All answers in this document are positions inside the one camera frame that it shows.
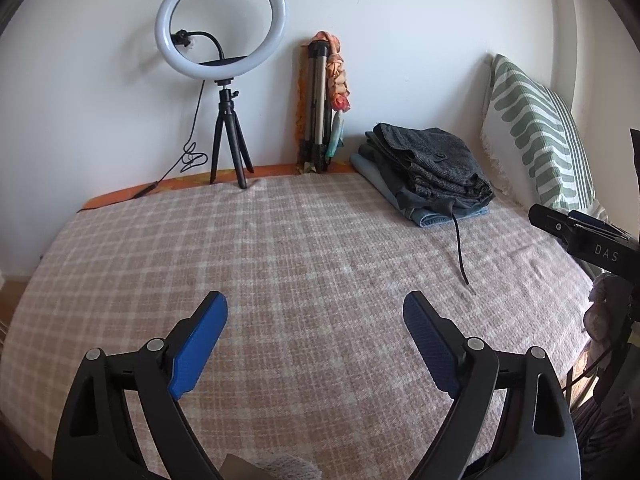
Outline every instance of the white ring light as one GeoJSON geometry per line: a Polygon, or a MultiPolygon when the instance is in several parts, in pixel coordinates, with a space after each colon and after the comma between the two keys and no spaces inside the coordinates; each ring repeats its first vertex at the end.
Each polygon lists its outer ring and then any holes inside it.
{"type": "Polygon", "coordinates": [[[251,54],[228,65],[204,66],[186,59],[171,40],[171,18],[180,0],[163,0],[156,16],[156,44],[166,62],[178,72],[194,79],[223,80],[242,75],[254,69],[274,53],[287,23],[287,1],[269,0],[271,27],[262,43],[251,54]]]}

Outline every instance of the bed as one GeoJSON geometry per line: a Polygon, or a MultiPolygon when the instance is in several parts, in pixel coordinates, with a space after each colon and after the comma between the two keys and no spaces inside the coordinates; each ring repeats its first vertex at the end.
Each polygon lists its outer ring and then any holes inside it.
{"type": "MultiPolygon", "coordinates": [[[[402,322],[421,290],[494,349],[546,349],[564,374],[588,341],[591,280],[503,197],[460,222],[419,229],[358,174],[260,178],[164,192],[78,213],[18,306],[0,362],[0,410],[52,455],[85,352],[132,351],[226,295],[226,328],[180,405],[215,465],[288,453],[323,478],[405,479],[450,406],[402,322]]],[[[140,405],[132,420],[163,473],[140,405]]],[[[488,449],[491,407],[477,446],[488,449]]]]}

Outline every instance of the black shoelace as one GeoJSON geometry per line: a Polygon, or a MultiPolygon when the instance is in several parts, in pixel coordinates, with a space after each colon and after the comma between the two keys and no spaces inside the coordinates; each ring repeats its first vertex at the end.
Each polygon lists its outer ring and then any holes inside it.
{"type": "Polygon", "coordinates": [[[462,245],[460,244],[460,228],[458,227],[458,220],[456,220],[456,216],[452,213],[451,218],[453,218],[453,223],[456,226],[456,240],[458,241],[458,261],[460,262],[460,273],[462,274],[462,279],[465,280],[466,286],[468,286],[469,290],[473,293],[474,296],[478,294],[469,283],[468,277],[465,272],[465,264],[462,262],[462,245]]]}

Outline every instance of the striped pillow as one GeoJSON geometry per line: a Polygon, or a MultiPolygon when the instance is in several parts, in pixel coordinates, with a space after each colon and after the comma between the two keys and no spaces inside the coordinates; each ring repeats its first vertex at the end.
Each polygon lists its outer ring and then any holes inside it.
{"type": "Polygon", "coordinates": [[[525,207],[534,203],[594,214],[593,181],[574,118],[558,94],[504,56],[492,64],[482,141],[525,207]]]}

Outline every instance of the metal screw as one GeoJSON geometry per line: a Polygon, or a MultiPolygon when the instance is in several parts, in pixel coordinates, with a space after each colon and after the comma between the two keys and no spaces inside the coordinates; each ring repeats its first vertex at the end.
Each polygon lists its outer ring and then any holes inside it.
{"type": "Polygon", "coordinates": [[[99,348],[91,348],[85,356],[89,361],[95,361],[98,357],[100,357],[100,349],[99,348]]]}
{"type": "Polygon", "coordinates": [[[545,351],[539,346],[533,346],[531,348],[531,355],[536,359],[544,359],[546,357],[545,351]]]}
{"type": "Polygon", "coordinates": [[[161,350],[164,346],[164,341],[162,339],[152,339],[146,344],[146,349],[151,350],[152,352],[157,352],[161,350]]]}
{"type": "Polygon", "coordinates": [[[484,348],[484,343],[477,337],[472,337],[469,341],[466,342],[466,344],[472,350],[482,350],[484,348]]]}

